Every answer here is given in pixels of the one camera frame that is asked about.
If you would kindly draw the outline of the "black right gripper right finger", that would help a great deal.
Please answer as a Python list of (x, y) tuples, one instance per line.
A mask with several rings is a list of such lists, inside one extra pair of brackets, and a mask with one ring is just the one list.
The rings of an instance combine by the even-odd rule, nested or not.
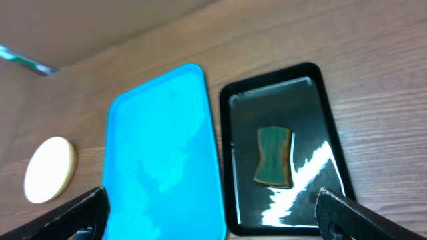
[(323, 239), (416, 239), (417, 234), (329, 188), (321, 188), (315, 217)]

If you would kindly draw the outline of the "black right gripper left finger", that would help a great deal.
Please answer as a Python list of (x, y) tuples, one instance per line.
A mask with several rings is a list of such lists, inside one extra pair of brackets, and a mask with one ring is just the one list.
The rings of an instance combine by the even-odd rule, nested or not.
[(95, 187), (1, 236), (2, 239), (102, 239), (110, 214), (105, 187)]

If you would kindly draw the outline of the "white plate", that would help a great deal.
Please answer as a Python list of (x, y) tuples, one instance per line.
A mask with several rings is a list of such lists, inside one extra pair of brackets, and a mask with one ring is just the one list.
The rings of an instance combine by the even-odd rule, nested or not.
[(35, 150), (23, 181), (25, 198), (31, 203), (45, 203), (60, 195), (68, 186), (77, 164), (77, 151), (63, 137), (51, 137)]

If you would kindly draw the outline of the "green yellow sponge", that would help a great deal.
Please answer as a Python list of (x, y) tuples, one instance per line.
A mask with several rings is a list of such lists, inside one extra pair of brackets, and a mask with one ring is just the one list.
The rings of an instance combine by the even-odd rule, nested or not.
[(283, 127), (262, 127), (257, 130), (260, 160), (254, 181), (271, 187), (292, 188), (290, 169), (293, 133)]

